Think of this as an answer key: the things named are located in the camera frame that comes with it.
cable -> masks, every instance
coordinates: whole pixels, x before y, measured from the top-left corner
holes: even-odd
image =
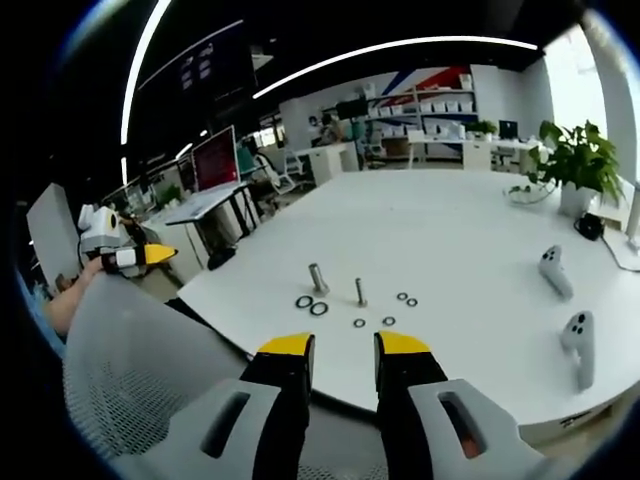
[[[625,272],[633,272],[633,273],[639,273],[640,272],[640,269],[627,268],[627,267],[623,267],[622,265],[620,265],[620,262],[618,261],[618,257],[616,257],[616,253],[613,251],[613,248],[611,248],[611,245],[609,245],[609,242],[607,242],[607,239],[604,238],[604,234],[602,235],[602,241],[604,242],[604,244],[609,249],[609,252],[611,252],[611,256],[615,260],[616,265],[618,265],[618,268],[620,270],[624,270]]]

human arm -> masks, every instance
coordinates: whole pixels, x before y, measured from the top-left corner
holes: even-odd
[[[71,320],[80,300],[91,280],[100,270],[102,270],[102,259],[94,258],[85,266],[76,283],[44,306],[47,320],[58,335],[69,333]]]

green plant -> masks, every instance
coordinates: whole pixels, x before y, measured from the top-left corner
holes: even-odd
[[[467,132],[478,132],[478,133],[485,133],[485,134],[498,132],[498,127],[496,127],[495,123],[489,120],[469,122],[465,125],[465,129]]]
[[[549,139],[555,150],[546,162],[540,159],[540,147],[529,150],[536,164],[536,172],[528,174],[532,183],[573,182],[576,189],[591,188],[596,192],[610,195],[616,202],[623,195],[617,175],[618,162],[615,146],[600,136],[598,127],[588,120],[584,127],[573,130],[560,128],[551,122],[540,124],[540,138]]]
[[[182,192],[176,184],[171,184],[158,195],[158,205],[164,207],[174,199],[182,200]]]

wall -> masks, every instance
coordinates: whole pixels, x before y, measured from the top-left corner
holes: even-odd
[[[551,87],[545,59],[541,58],[522,72],[522,91],[527,115],[522,118],[520,136],[538,136],[543,120],[554,121]]]
[[[608,124],[609,140],[616,146],[620,175],[628,181],[640,180],[640,78],[633,69],[633,59],[625,62],[623,51],[616,51],[615,41],[602,41],[599,20],[585,31],[593,52]]]
[[[314,132],[308,128],[308,118],[313,115],[322,115],[322,109],[335,106],[336,103],[356,98],[367,84],[375,85],[376,96],[389,93],[403,93],[409,91],[414,85],[422,88],[433,88],[439,86],[451,86],[460,88],[459,74],[468,72],[468,67],[435,67],[414,70],[411,72],[389,72],[381,75],[374,75],[358,80],[335,85],[304,97],[289,100],[280,104],[280,114],[285,127],[285,134],[289,146],[293,149],[304,149],[311,146],[311,139]],[[473,97],[468,95],[439,95],[439,99],[446,100],[452,97],[462,100],[461,97]],[[402,103],[398,99],[389,99],[379,102],[383,104]],[[389,124],[415,124],[415,118],[389,120]]]
[[[501,71],[493,65],[471,65],[477,110],[482,120],[498,125],[505,118],[505,98]]]

white flower pot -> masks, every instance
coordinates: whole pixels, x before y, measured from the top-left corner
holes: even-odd
[[[560,196],[560,214],[576,219],[582,217],[589,210],[595,193],[594,190],[584,187],[576,190],[573,182],[564,184]]]

